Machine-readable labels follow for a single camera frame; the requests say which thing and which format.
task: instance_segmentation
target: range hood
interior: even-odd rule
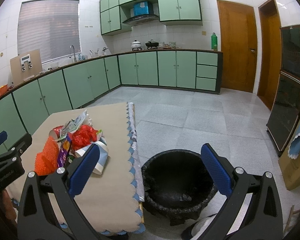
[[[159,16],[155,14],[141,14],[125,20],[123,23],[131,26],[140,25],[143,23],[159,20]]]

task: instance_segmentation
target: red plastic bag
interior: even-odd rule
[[[91,141],[97,141],[97,132],[89,125],[84,124],[80,126],[72,135],[72,149],[76,151],[89,145]]]

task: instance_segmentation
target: orange basket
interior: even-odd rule
[[[8,91],[8,85],[4,85],[0,87],[0,96],[2,96],[7,91]]]

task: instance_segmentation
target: faucet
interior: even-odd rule
[[[70,55],[69,55],[69,58],[71,58],[71,48],[72,48],[72,51],[73,51],[74,62],[77,62],[77,59],[75,58],[75,52],[74,52],[74,46],[73,45],[70,46]]]

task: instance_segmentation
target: cooking pot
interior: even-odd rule
[[[132,49],[140,49],[141,48],[141,42],[135,40],[134,42],[131,43],[131,48]]]
[[[158,46],[159,46],[159,43],[156,42],[156,41],[154,41],[154,40],[151,40],[151,41],[148,41],[148,42],[146,43],[146,46],[147,46],[147,47],[158,47]]]

